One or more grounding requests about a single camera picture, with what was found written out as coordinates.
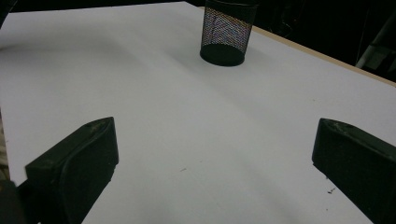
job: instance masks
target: table surface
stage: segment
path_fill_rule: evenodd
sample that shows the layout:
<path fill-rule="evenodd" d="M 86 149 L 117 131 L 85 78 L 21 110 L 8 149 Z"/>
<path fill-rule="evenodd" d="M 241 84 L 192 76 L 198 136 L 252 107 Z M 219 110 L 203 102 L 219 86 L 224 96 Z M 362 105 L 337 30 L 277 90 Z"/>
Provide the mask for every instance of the table surface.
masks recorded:
<path fill-rule="evenodd" d="M 252 33 L 246 61 L 199 56 L 187 3 L 10 14 L 0 106 L 11 178 L 114 117 L 120 164 L 84 223 L 371 223 L 311 161 L 318 120 L 396 145 L 396 89 Z"/>

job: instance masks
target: white tabletop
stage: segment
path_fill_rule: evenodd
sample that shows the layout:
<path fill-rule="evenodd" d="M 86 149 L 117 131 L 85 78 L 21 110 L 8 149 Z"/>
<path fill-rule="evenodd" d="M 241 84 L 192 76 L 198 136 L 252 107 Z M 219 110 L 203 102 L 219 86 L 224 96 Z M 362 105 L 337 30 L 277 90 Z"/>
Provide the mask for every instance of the white tabletop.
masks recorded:
<path fill-rule="evenodd" d="M 11 178 L 112 116 L 120 164 L 84 223 L 371 223 L 328 193 L 312 149 L 320 118 L 396 145 L 396 89 L 257 33 L 242 65 L 206 63 L 203 16 L 187 3 L 10 14 L 0 106 Z"/>

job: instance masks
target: dark background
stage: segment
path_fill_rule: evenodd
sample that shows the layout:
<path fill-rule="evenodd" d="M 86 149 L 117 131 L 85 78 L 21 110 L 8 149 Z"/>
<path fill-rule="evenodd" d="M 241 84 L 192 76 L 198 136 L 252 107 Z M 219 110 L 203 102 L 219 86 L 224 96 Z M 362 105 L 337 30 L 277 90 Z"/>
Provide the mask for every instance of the dark background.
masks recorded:
<path fill-rule="evenodd" d="M 19 0 L 13 12 L 161 2 L 173 1 Z M 205 0 L 187 2 L 205 5 Z M 395 8 L 395 0 L 261 0 L 255 25 L 355 65 Z"/>

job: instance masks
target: small mark on table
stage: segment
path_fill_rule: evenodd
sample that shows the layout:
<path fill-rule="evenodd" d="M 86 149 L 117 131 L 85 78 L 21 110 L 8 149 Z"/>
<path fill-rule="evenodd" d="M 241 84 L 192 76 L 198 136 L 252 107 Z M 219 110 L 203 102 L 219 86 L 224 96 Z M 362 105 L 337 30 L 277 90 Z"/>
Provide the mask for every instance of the small mark on table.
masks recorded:
<path fill-rule="evenodd" d="M 333 191 L 335 191 L 335 188 L 333 188 L 333 189 L 331 189 L 331 190 L 329 190 L 329 191 L 327 191 L 327 192 L 330 193 L 330 194 L 332 194 Z"/>

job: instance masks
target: mesh pencil holder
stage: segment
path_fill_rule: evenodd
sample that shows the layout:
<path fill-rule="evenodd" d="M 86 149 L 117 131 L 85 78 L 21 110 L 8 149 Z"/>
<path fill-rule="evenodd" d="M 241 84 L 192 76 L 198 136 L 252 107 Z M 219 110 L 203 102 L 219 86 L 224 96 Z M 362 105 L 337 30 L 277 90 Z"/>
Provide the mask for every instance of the mesh pencil holder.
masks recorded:
<path fill-rule="evenodd" d="M 206 0 L 201 57 L 221 66 L 241 64 L 257 6 L 251 0 Z"/>

